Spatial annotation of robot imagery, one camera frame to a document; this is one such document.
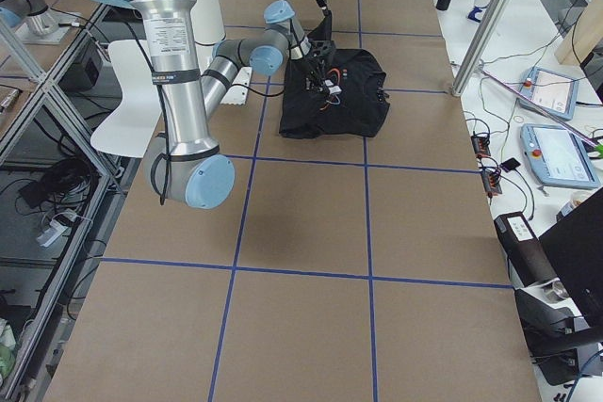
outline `label on robot arm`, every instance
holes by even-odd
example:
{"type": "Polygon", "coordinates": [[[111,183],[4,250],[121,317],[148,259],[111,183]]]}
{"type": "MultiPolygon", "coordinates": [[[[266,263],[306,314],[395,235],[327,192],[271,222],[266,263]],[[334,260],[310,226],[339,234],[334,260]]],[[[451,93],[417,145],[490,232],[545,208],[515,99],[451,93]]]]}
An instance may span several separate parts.
{"type": "Polygon", "coordinates": [[[511,226],[511,229],[515,233],[515,237],[517,237],[517,240],[523,241],[532,239],[528,225],[526,225],[526,222],[522,217],[509,217],[508,221],[509,226],[511,226]]]}
{"type": "Polygon", "coordinates": [[[183,18],[150,19],[145,32],[151,56],[189,54],[187,24],[183,18]]]}

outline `black cloth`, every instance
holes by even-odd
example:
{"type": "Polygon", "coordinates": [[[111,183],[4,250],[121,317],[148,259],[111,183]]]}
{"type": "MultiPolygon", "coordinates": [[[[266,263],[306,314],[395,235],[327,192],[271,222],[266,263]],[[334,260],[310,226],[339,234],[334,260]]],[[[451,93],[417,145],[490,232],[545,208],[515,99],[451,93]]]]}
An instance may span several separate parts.
{"type": "Polygon", "coordinates": [[[328,74],[334,82],[340,74],[342,92],[337,98],[307,90],[304,73],[289,61],[280,134],[288,138],[375,137],[389,110],[382,90],[386,74],[375,57],[363,49],[337,49],[328,74]]]}

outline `screen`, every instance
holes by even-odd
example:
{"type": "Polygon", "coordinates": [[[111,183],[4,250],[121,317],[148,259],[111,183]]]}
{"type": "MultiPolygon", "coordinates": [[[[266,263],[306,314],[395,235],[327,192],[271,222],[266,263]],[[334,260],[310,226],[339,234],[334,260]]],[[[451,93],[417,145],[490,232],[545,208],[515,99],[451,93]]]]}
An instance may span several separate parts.
{"type": "Polygon", "coordinates": [[[591,325],[603,325],[603,190],[540,236],[548,261],[591,325]]]}
{"type": "Polygon", "coordinates": [[[565,181],[591,181],[574,139],[564,129],[534,127],[543,159],[551,178],[565,181]]]}
{"type": "Polygon", "coordinates": [[[568,77],[540,70],[536,76],[531,100],[541,107],[564,113],[569,103],[571,82],[572,79],[568,77]]]}

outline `black monitor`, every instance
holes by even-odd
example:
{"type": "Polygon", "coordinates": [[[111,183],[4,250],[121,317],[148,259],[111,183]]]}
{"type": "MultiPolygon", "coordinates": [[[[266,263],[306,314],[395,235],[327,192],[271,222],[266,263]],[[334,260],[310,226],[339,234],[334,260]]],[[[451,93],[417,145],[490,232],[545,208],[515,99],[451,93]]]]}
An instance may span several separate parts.
{"type": "Polygon", "coordinates": [[[540,243],[586,322],[603,326],[603,189],[542,234],[540,243]]]}

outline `white table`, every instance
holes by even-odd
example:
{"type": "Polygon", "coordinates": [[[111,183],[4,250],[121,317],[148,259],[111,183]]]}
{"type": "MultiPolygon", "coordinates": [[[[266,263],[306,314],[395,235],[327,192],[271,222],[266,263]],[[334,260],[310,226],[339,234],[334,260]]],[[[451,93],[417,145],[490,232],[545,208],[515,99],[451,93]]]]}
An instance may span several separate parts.
{"type": "MultiPolygon", "coordinates": [[[[461,63],[469,43],[478,29],[479,24],[466,18],[467,13],[473,8],[473,0],[452,0],[447,11],[438,11],[438,18],[442,33],[446,39],[446,46],[450,61],[461,63]]],[[[502,15],[495,33],[493,34],[486,50],[482,56],[484,61],[495,60],[501,56],[526,54],[548,44],[557,35],[557,28],[548,17],[540,0],[512,0],[502,15]]],[[[546,53],[540,60],[538,66],[548,68],[576,78],[584,76],[580,67],[560,65],[554,57],[554,52],[562,42],[561,37],[546,49],[546,53]]],[[[492,74],[509,82],[519,82],[523,79],[527,69],[532,67],[543,54],[544,49],[531,56],[518,56],[499,60],[496,63],[486,65],[486,69],[492,74]]],[[[486,121],[492,131],[504,130],[506,124],[483,109],[481,96],[479,94],[481,77],[475,75],[462,96],[463,108],[470,111],[481,120],[486,121]]],[[[504,134],[493,134],[491,136],[490,150],[495,159],[500,163],[511,157],[521,162],[519,171],[530,184],[535,200],[534,218],[530,222],[531,228],[537,235],[546,231],[554,222],[555,215],[560,208],[569,201],[569,197],[576,189],[546,187],[545,191],[538,189],[540,183],[529,170],[529,163],[520,145],[519,132],[523,123],[555,124],[535,112],[518,106],[513,115],[514,96],[497,86],[493,81],[484,80],[482,84],[483,99],[486,108],[504,119],[512,118],[510,133],[506,145],[504,145],[504,134]]],[[[588,81],[579,81],[579,101],[583,103],[599,104],[593,87],[588,81]]],[[[475,121],[469,121],[468,129],[473,131],[475,121]]],[[[599,127],[603,127],[603,108],[576,107],[576,113],[570,123],[581,132],[590,133],[599,127]]],[[[476,132],[482,132],[485,127],[482,124],[475,125],[476,132]]],[[[597,175],[603,181],[603,165],[600,161],[595,164],[597,175]]],[[[513,171],[505,176],[527,191],[525,183],[513,171]]],[[[517,188],[507,181],[501,182],[503,194],[493,198],[491,205],[492,217],[500,214],[521,210],[524,198],[517,188]]],[[[531,204],[526,211],[526,217],[530,215],[531,204]]],[[[555,305],[555,308],[569,306],[575,311],[575,305],[570,301],[555,305]]],[[[560,386],[550,386],[546,383],[540,370],[534,366],[535,374],[541,391],[543,401],[553,400],[557,393],[567,393],[568,390],[560,386]]],[[[572,402],[592,402],[600,400],[603,394],[603,378],[584,378],[580,381],[578,388],[572,396],[572,402]]]]}

